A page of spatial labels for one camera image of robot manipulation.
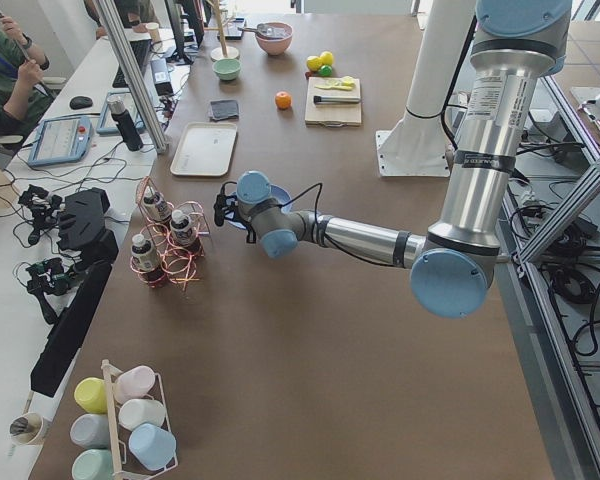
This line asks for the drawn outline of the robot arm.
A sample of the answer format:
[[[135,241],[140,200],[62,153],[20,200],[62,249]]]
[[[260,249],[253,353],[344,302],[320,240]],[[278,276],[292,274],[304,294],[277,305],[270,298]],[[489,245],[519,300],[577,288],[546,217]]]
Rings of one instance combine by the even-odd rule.
[[[403,117],[377,143],[383,175],[448,177],[425,235],[284,212],[261,172],[243,173],[231,208],[250,242],[278,258],[302,241],[405,268],[429,312],[460,318],[484,302],[500,243],[495,226],[537,81],[566,56],[568,1],[436,1]]]

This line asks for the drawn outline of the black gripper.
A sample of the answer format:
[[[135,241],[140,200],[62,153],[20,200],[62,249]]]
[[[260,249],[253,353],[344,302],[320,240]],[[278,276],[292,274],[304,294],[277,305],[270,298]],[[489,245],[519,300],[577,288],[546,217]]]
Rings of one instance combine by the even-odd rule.
[[[255,244],[257,242],[257,234],[254,230],[253,225],[249,221],[244,221],[243,225],[245,226],[245,230],[247,232],[246,243]]]

